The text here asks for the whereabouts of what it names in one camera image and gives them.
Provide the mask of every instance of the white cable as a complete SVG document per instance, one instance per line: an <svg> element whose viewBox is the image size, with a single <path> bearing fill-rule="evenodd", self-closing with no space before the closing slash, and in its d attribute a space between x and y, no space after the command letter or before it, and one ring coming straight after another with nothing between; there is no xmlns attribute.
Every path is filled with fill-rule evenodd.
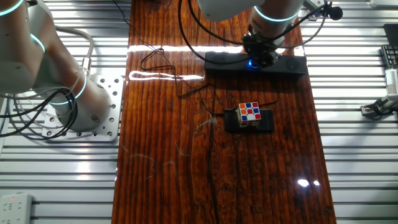
<svg viewBox="0 0 398 224"><path fill-rule="evenodd" d="M60 26L55 26L55 28L57 31L60 31L60 32L66 32L69 34L80 35L80 36L86 38L90 42L90 46L88 48L86 57L91 58L91 56L93 55L93 51L94 51L94 40L93 40L92 36L90 36L86 32L83 32L81 30L72 29L72 28L60 27Z"/></svg>
<svg viewBox="0 0 398 224"><path fill-rule="evenodd" d="M70 90L70 92L72 92L76 88L76 86L77 86L77 84L79 82L79 77L80 77L80 73L78 74L77 79L76 79L75 83L73 84L73 86L71 88L68 88ZM12 99L12 100L31 100L31 99L33 99L35 97L43 95L44 93L48 93L50 91L57 91L57 90L59 90L61 88L67 88L67 87L64 87L64 86L53 86L53 87L36 88L33 91L37 91L37 90L45 90L45 91L41 92L41 93L36 93L36 94L34 94L32 96L14 97L14 96L10 96L8 94L0 94L0 97L7 98L7 99Z"/></svg>

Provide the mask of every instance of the black device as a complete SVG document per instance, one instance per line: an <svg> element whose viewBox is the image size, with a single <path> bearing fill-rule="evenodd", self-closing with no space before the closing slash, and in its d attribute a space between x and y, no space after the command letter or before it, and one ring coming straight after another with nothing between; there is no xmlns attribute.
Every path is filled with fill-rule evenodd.
<svg viewBox="0 0 398 224"><path fill-rule="evenodd" d="M261 67L252 64L247 54L228 54L218 52L206 52L206 59L212 62L233 64L205 63L207 72L248 72L261 73L265 75L278 75L288 77L301 77L307 73L307 58L298 56L280 56L271 67Z"/></svg>
<svg viewBox="0 0 398 224"><path fill-rule="evenodd" d="M398 46L398 24L385 24L383 28L389 45Z"/></svg>
<svg viewBox="0 0 398 224"><path fill-rule="evenodd" d="M381 53L386 64L386 69L390 69L398 61L398 24L385 24L383 28L386 32L389 45L383 45Z"/></svg>
<svg viewBox="0 0 398 224"><path fill-rule="evenodd" d="M261 121L258 126L240 128L238 114L236 110L225 111L224 129L228 133L233 132L273 132L274 131L274 113L270 109L260 110Z"/></svg>
<svg viewBox="0 0 398 224"><path fill-rule="evenodd" d="M386 69L393 68L393 65L397 64L398 45L383 45L381 47L381 53L383 55L384 63L386 64Z"/></svg>

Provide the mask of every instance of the metal mounting plate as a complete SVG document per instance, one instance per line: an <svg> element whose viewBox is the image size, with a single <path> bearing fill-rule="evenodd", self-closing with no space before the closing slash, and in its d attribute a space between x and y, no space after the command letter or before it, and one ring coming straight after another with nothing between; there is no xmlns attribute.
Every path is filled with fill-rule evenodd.
<svg viewBox="0 0 398 224"><path fill-rule="evenodd" d="M109 75L92 75L90 79L101 85L111 97L111 110L108 117L95 129L85 131L82 133L69 130L66 136L48 140L48 142L112 142L118 136L119 121L121 117L121 103L124 90L124 79L120 76L109 77ZM47 113L56 114L55 109L49 106ZM48 127L61 127L63 124L54 118L47 115L44 125ZM51 136L57 133L57 129L43 129L44 136Z"/></svg>

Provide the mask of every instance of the black cable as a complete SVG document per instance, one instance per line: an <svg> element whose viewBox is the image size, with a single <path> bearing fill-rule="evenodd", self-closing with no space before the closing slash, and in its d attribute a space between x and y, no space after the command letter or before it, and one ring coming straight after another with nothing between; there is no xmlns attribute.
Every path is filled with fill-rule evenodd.
<svg viewBox="0 0 398 224"><path fill-rule="evenodd" d="M123 16L123 20L125 21L125 23L128 24L131 28L133 28L133 30L134 30L134 32L137 34L139 40L140 40L142 43L144 43L146 46L148 46L149 48L151 48L151 49L153 50L151 53L149 53L148 55L146 55L146 56L141 60L140 66L141 66L141 69L142 69L143 71L153 71L153 70L171 69L171 70L172 70L172 73L173 73L173 76L174 76L175 86L176 86L176 88L175 88L176 95L177 95L178 97L180 97L180 98L185 98L185 97L187 97L187 96L189 96L189 95L191 95L191 94L193 94L193 93L199 92L200 101L201 101L203 107L204 107L211 115L213 115L213 116L221 116L221 115L224 115L224 113L215 113L215 112L212 112L212 111L206 106L205 101L204 101L203 98L201 97L201 92L200 92L200 91L203 90L203 89L205 89L205 88L208 88L209 86L213 88L214 94L215 94L217 100L219 101L219 103L220 103L221 108L223 109L223 111L234 110L234 109L226 109L226 108L223 106L222 101L221 101L221 98L216 94L216 88L215 88L214 85L212 85L212 84L206 84L206 85L203 85L203 86L201 86L201 87L199 87L199 88L196 88L196 87L192 86L191 84L189 84L189 82L187 82L185 79L183 79L182 77L180 77L179 75L177 75L177 69L175 68L174 65L172 65L172 64L170 63L170 61L168 60L168 58L164 55L164 49L163 49L163 48L155 49L155 47L154 47L153 45L151 45L150 43L145 42L145 41L141 38L141 36L140 36L140 34L138 33L137 29L136 29L132 24L130 24L130 23L127 21L126 16L124 15L123 10L118 6L118 4L116 3L115 0L113 0L113 3L114 3L114 4L118 7L118 9L121 11L122 16ZM178 12L179 12L178 19L179 19L180 30L182 31L183 38L185 38L185 42L186 42L186 44L188 45L188 47L192 50L192 52L195 53L195 55L197 55L198 57L202 57L202 56L199 55L195 50L193 50L192 46L189 44L189 41L187 40L187 38L186 38L186 36L185 36L185 33L184 33L183 29L182 29L182 22L181 22L181 6L182 6L182 0L180 0L179 3L178 3ZM164 59L166 60L166 62L167 62L167 65L159 65L159 66L156 66L156 67L149 67L149 68L145 67L145 66L144 66L144 62L145 62L148 58L151 58L151 57L152 57L154 54L156 54L156 53L161 54L161 55L163 56L163 58L164 58ZM187 93L179 94L179 93L178 93L177 78L180 79L181 81L185 82L190 88L193 88L193 90L192 90L192 91L189 91L189 92L187 92ZM274 100L274 101L272 101L272 102L270 102L270 103L264 103L264 104L262 104L262 105L260 105L260 106L271 105L271 104L276 103L276 102L279 100L279 95L280 95L280 93L279 93L279 91L278 91L278 97L277 97L276 100Z"/></svg>
<svg viewBox="0 0 398 224"><path fill-rule="evenodd" d="M327 4L327 2L325 1L325 4L324 4L324 5L318 7L316 10L314 10L314 11L308 13L305 17L301 18L301 20L299 20L298 23L296 23L296 24L294 24L293 26L289 27L288 29L286 29L283 33L279 34L278 36L276 36L276 37L274 37L274 38L271 38L271 39L267 39L267 40L265 40L265 41L253 42L253 43L250 43L250 42L248 42L248 43L237 42L237 41L228 40L228 39L225 39L225 38L223 38L223 37L218 36L217 34L213 33L213 32L210 31L209 29L207 29L207 28L200 22L200 20L197 18L195 12L193 11L192 0L188 0L188 6L189 6L189 10L190 10L191 15L192 15L193 19L195 20L195 22L196 22L205 32L207 32L208 34L212 35L213 37L216 37L217 39L220 39L220 40L222 40L222 41L224 41L224 42L227 42L227 43L230 43L230 44L238 44L238 45L256 45L256 44L262 44L262 45L265 45L265 46L268 46L268 47L275 47L275 45L271 45L271 44L268 44L268 43L270 43L270 42L272 42L272 41L274 41L274 40L277 40L277 39L283 37L284 35L288 34L290 31L294 30L297 26L299 26L302 22L304 22L304 21L305 21L306 19L308 19L310 16L312 16L312 15L314 15L315 13L321 11L322 9L328 7L328 4Z"/></svg>
<svg viewBox="0 0 398 224"><path fill-rule="evenodd" d="M31 113L31 112L36 111L37 109L39 109L39 108L45 106L46 104L47 104L46 101L43 101L43 102L41 102L41 104L35 106L35 107L32 108L32 109L26 110L26 111L24 111L24 112L22 112L22 113L9 114L9 115L0 115L0 118L16 118L16 117L18 117L18 116L26 115L26 114L29 114L29 113Z"/></svg>
<svg viewBox="0 0 398 224"><path fill-rule="evenodd" d="M191 44L189 43L189 41L187 39L187 36L185 35L184 29L183 29L183 26L182 26L181 8L182 8L182 0L178 0L178 25L180 27L180 32L181 32L182 39L184 40L186 45L189 47L189 49L192 51L192 53L195 54L198 58L202 59L205 62L218 64L218 65L232 65L232 64L239 63L239 62L244 62L244 61L247 61L247 60L250 59L249 57L247 57L245 59L238 60L238 61L235 61L235 62L214 62L212 60L208 60L205 57L201 56L195 49L193 49L193 47L191 46Z"/></svg>
<svg viewBox="0 0 398 224"><path fill-rule="evenodd" d="M24 134L24 133L22 133L22 132L21 132L20 134L23 135L25 138L30 139L30 140L49 140L49 139L58 138L58 137L60 137L61 135L63 135L64 133L68 132L69 129L70 129L70 128L73 126L73 124L75 123L75 120L76 120L77 114L78 114L78 108L77 108L77 105L75 104L76 101L75 101L75 97L74 97L74 96L71 97L71 94L68 93L68 94L65 95L65 98L67 99L67 102L68 102L68 104L69 104L69 106L70 106L70 109L73 110L73 111L72 111L72 113L70 113L70 115L69 115L69 119L68 119L68 121L67 121L67 124L66 124L57 134L54 134L53 136L50 136L50 137L48 137L48 136L43 136L43 135L41 135L40 133L37 133L34 129L32 129L32 128L30 128L30 127L28 127L27 129L29 129L30 131L32 131L34 134L36 134L37 136L39 136L39 137L41 137L41 138L32 138L32 137L30 137L30 136L28 136L28 135L26 135L26 134ZM15 104L15 106L16 106L16 111L19 112L18 104L17 104L17 101L16 101L15 99L14 99L14 104ZM23 119L22 116L19 116L19 118L20 118L21 122L22 122L24 125L27 124L27 123L24 121L24 119ZM17 129L17 127L16 127L14 121L12 120L12 118L10 118L10 122L11 122L11 124L13 125L13 127L14 127L15 129Z"/></svg>
<svg viewBox="0 0 398 224"><path fill-rule="evenodd" d="M155 47L154 47L152 44L150 44L150 43L148 43L148 42L146 42L146 41L144 41L144 40L141 39L141 35L138 33L137 29L127 21L126 15L124 14L124 12L123 12L123 10L120 8L120 6L116 3L116 1L115 1L115 0L112 0L112 2L116 5L116 7L118 7L119 11L122 13L124 22L125 22L127 25L129 25L129 26L134 30L134 32L137 34L138 39L139 39L142 43L144 43L144 45L146 45L147 47L151 48L152 50L155 50Z"/></svg>
<svg viewBox="0 0 398 224"><path fill-rule="evenodd" d="M41 103L42 107L39 108L39 110L36 112L35 116L29 121L27 122L23 127L21 127L20 129L17 129L11 133L7 133L7 134L0 134L0 138L4 138L4 137L8 137L8 136L12 136L15 134L19 134L21 133L23 130L27 129L39 116L39 114L41 112L43 112L44 108L50 103L50 101L52 99L55 98L55 96L57 96L59 93L63 93L65 96L70 96L70 90L66 89L66 88L62 88L57 90L56 92L52 93L45 101L43 101L43 103Z"/></svg>
<svg viewBox="0 0 398 224"><path fill-rule="evenodd" d="M6 124L6 118L4 118L4 119L2 120L2 122L1 122L0 134L2 133L2 129L4 128L5 124Z"/></svg>
<svg viewBox="0 0 398 224"><path fill-rule="evenodd" d="M27 129L27 128L37 119L37 117L39 116L39 114L44 110L45 105L46 105L47 103L50 103L50 101L51 101L57 94L59 94L61 91L63 91L63 89L57 90L56 92L54 92L53 94L51 94L51 96L48 97L45 101L43 101L43 103L41 103L42 107L39 108L39 110L38 110L38 112L36 112L35 116L34 116L25 126L23 126L21 129L15 130L15 131L13 131L13 132L11 132L11 133L0 134L0 138L12 136L12 135L14 135L14 134L18 134L18 133L20 133L21 131Z"/></svg>

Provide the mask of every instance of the blue indicator light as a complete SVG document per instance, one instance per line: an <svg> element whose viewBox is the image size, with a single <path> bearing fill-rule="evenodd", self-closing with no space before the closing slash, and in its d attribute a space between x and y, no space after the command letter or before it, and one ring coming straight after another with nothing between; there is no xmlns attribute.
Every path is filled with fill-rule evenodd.
<svg viewBox="0 0 398 224"><path fill-rule="evenodd" d="M254 65L252 64L252 60L251 60L251 59L250 59L250 61L249 61L249 66L252 67L252 68L258 68L258 66L254 66Z"/></svg>
<svg viewBox="0 0 398 224"><path fill-rule="evenodd" d="M80 92L75 96L75 100L77 100L77 98L79 98L79 96L84 92L84 90L85 90L85 88L86 88L87 77L86 77L86 76L84 76L84 77L85 77L85 83L84 83L84 85L83 85L83 88L80 90ZM63 102L63 103L51 103L51 102L50 102L50 104L52 104L52 105L65 105L65 104L67 104L67 103L68 103L67 101L65 101L65 102Z"/></svg>
<svg viewBox="0 0 398 224"><path fill-rule="evenodd" d="M15 6L12 6L10 9L1 11L0 16L4 16L4 15L9 14L10 12L14 12L14 10L16 10L23 2L24 2L24 0L20 0Z"/></svg>
<svg viewBox="0 0 398 224"><path fill-rule="evenodd" d="M39 40L39 38L37 38L37 37L36 37L35 35L33 35L33 34L30 34L30 37L31 37L34 41L36 41L36 43L38 43L38 44L42 47L43 53L45 53L45 47L44 47L43 43Z"/></svg>
<svg viewBox="0 0 398 224"><path fill-rule="evenodd" d="M290 16L289 18L285 18L285 19L274 19L274 18L268 17L268 16L264 15L262 12L260 12L260 10L258 9L257 6L254 6L254 9L256 10L256 12L257 12L263 19L266 19L266 20L271 21L271 22L286 22L286 21L289 21L289 20L291 20L291 19L296 18L296 17L299 15L299 13L300 13L300 11L298 11L298 12L297 12L296 14L294 14L293 16Z"/></svg>

